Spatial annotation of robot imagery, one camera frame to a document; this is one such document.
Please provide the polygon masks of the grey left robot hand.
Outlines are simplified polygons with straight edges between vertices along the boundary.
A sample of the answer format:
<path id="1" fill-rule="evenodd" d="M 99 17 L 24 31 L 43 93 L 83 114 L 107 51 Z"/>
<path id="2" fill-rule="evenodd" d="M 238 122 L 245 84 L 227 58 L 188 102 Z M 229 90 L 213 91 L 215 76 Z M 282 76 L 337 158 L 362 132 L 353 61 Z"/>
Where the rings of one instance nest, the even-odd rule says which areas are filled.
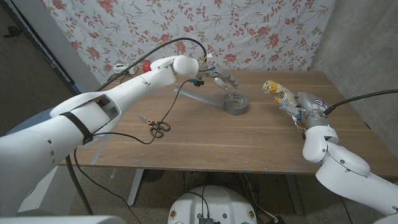
<path id="1" fill-rule="evenodd" d="M 229 70 L 222 67 L 209 67 L 207 65 L 200 66 L 197 78 L 202 79 L 205 77 L 212 78 L 215 85 L 224 89 L 227 94 L 231 93 L 231 90 L 229 89 L 230 85 L 235 90 L 239 89 L 239 82 L 237 79 L 229 72 Z"/>

